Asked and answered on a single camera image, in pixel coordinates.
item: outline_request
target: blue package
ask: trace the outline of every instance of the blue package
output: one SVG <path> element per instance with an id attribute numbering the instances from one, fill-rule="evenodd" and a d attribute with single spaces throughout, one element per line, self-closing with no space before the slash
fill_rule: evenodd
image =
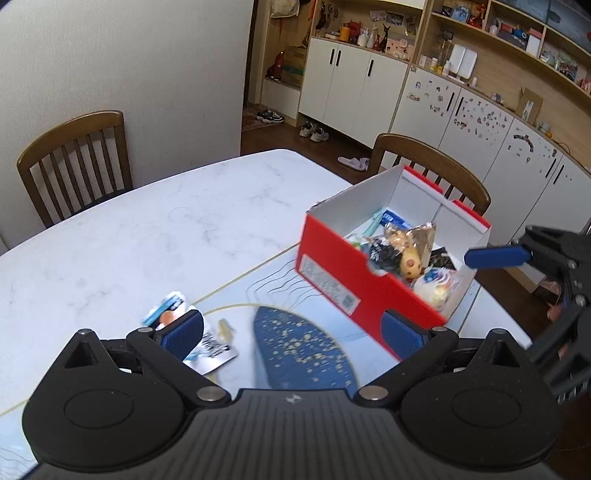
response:
<path id="1" fill-rule="evenodd" d="M 404 221 L 403 218 L 396 215 L 394 212 L 390 210 L 386 210 L 382 215 L 382 220 L 380 221 L 380 225 L 386 226 L 386 223 L 391 223 L 398 228 L 404 228 L 409 230 L 411 226 Z"/>

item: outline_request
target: wooden chair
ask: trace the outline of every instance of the wooden chair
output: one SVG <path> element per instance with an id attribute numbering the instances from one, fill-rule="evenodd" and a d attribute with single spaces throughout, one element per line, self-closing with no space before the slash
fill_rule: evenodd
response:
<path id="1" fill-rule="evenodd" d="M 117 157 L 119 158 L 119 169 L 121 171 L 122 188 L 117 187 L 115 173 L 113 172 L 113 165 L 111 164 L 111 157 L 107 148 L 105 129 L 108 128 L 113 128 Z M 90 136 L 91 134 L 95 134 L 96 139 L 97 132 L 98 137 L 100 138 L 102 157 L 109 179 L 110 188 L 109 185 L 107 188 L 105 188 L 105 184 L 103 183 L 99 161 L 97 160 L 95 148 L 93 146 L 93 140 Z M 95 174 L 98 191 L 93 191 L 88 169 L 86 168 L 85 160 L 82 156 L 82 149 L 80 147 L 80 143 L 78 142 L 79 138 L 84 138 L 86 141 L 88 156 L 90 157 L 92 170 Z M 86 195 L 83 195 L 84 192 L 79 185 L 79 177 L 77 178 L 76 173 L 72 167 L 72 162 L 70 162 L 70 156 L 67 149 L 69 144 L 73 146 L 74 151 L 76 152 L 78 167 L 80 169 L 80 174 L 82 175 L 83 184 L 86 188 Z M 59 156 L 61 156 L 61 158 L 56 159 L 55 152 L 57 150 L 60 150 Z M 51 184 L 50 175 L 48 174 L 46 166 L 44 165 L 43 160 L 48 156 L 51 163 L 51 169 L 53 170 L 53 174 L 61 191 L 61 205 L 56 195 L 56 191 Z M 63 163 L 66 165 L 67 175 L 72 185 L 71 189 L 66 186 L 66 182 L 64 181 L 64 177 L 58 165 L 58 160 L 60 163 L 61 160 L 63 160 Z M 53 204 L 53 207 L 55 208 L 57 216 L 60 218 L 60 220 L 64 220 L 64 213 L 62 211 L 62 206 L 64 204 L 67 206 L 71 216 L 82 210 L 86 210 L 93 207 L 94 205 L 109 200 L 117 195 L 132 190 L 134 187 L 131 181 L 131 172 L 129 170 L 129 158 L 127 156 L 127 143 L 125 141 L 123 113 L 118 111 L 94 112 L 87 113 L 86 115 L 69 120 L 55 128 L 52 128 L 49 130 L 49 132 L 44 133 L 31 145 L 29 145 L 27 149 L 21 154 L 17 161 L 18 172 L 20 173 L 22 182 L 27 189 L 29 197 L 35 206 L 39 217 L 41 217 L 45 227 L 49 228 L 54 225 L 54 222 L 49 211 L 47 210 L 47 206 L 45 205 L 43 198 L 41 197 L 41 193 L 37 187 L 37 184 L 35 183 L 35 179 L 33 178 L 33 173 L 35 172 L 33 167 L 35 167 L 37 164 L 39 165 L 41 176 L 47 189 L 47 194 L 51 199 L 51 203 Z"/>
<path id="2" fill-rule="evenodd" d="M 449 198 L 452 191 L 457 188 L 462 196 L 460 202 L 468 198 L 474 203 L 474 211 L 480 215 L 486 212 L 491 204 L 491 197 L 484 188 L 484 185 L 474 174 L 463 165 L 460 165 L 453 158 L 445 153 L 410 137 L 395 134 L 378 135 L 371 159 L 369 160 L 368 174 L 376 175 L 384 157 L 384 152 L 389 151 L 397 155 L 394 165 L 398 165 L 404 157 L 411 161 L 410 167 L 414 168 L 416 164 L 425 167 L 423 175 L 432 171 L 437 174 L 435 183 L 440 184 L 441 180 L 447 181 L 450 186 L 445 192 L 445 197 Z"/>

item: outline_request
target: white cabinet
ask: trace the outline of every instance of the white cabinet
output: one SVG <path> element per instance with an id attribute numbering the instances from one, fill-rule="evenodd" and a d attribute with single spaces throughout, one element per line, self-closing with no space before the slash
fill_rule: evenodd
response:
<path id="1" fill-rule="evenodd" d="M 411 67 L 390 131 L 439 148 L 459 93 L 458 85 Z"/>
<path id="2" fill-rule="evenodd" d="M 484 186 L 491 196 L 485 217 L 491 222 L 489 242 L 508 243 L 542 194 L 562 153 L 520 121 L 514 121 Z"/>
<path id="3" fill-rule="evenodd" d="M 515 234 L 516 238 L 525 233 L 527 225 L 580 232 L 591 217 L 591 178 L 566 155 L 557 163 L 548 185 Z M 534 283 L 544 278 L 544 274 L 529 265 L 521 270 Z"/>
<path id="4" fill-rule="evenodd" d="M 371 53 L 346 45 L 338 47 L 323 122 L 350 135 Z"/>
<path id="5" fill-rule="evenodd" d="M 320 122 L 324 118 L 338 49 L 336 43 L 319 38 L 310 39 L 299 110 Z"/>
<path id="6" fill-rule="evenodd" d="M 351 137 L 373 148 L 376 137 L 388 131 L 406 70 L 403 61 L 371 54 Z"/>
<path id="7" fill-rule="evenodd" d="M 439 145 L 480 181 L 484 180 L 513 117 L 474 93 L 461 89 L 459 103 Z"/>

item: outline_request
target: white table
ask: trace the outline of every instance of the white table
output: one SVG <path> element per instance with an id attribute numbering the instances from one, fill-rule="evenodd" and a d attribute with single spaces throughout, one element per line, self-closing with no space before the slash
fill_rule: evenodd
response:
<path id="1" fill-rule="evenodd" d="M 198 299 L 298 242 L 306 211 L 349 183 L 287 150 L 129 192 L 0 257 L 0 413 L 25 400 L 72 334 L 124 338 L 172 290 Z M 529 338 L 477 283 L 450 326 Z"/>

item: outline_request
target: cardboard box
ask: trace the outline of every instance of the cardboard box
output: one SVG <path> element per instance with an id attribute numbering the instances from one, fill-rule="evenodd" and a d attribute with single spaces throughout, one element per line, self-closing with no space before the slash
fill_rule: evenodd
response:
<path id="1" fill-rule="evenodd" d="M 515 113 L 530 125 L 533 125 L 538 113 L 540 113 L 543 101 L 544 99 L 541 96 L 536 95 L 528 88 L 522 88 L 521 99 Z"/>
<path id="2" fill-rule="evenodd" d="M 411 225 L 434 221 L 435 243 L 446 247 L 461 264 L 460 283 L 441 313 L 417 297 L 391 274 L 378 275 L 368 268 L 368 258 L 344 239 L 353 230 L 387 207 Z M 382 338 L 384 311 L 394 309 L 429 329 L 441 326 L 459 305 L 475 270 L 463 264 L 469 248 L 485 247 L 490 223 L 458 200 L 448 200 L 443 190 L 408 166 L 398 165 L 354 185 L 313 206 L 298 250 L 296 269 L 340 310 L 374 339 Z"/>
<path id="3" fill-rule="evenodd" d="M 307 50 L 301 47 L 287 47 L 285 49 L 283 71 L 281 72 L 283 82 L 301 87 L 306 67 L 306 52 Z"/>

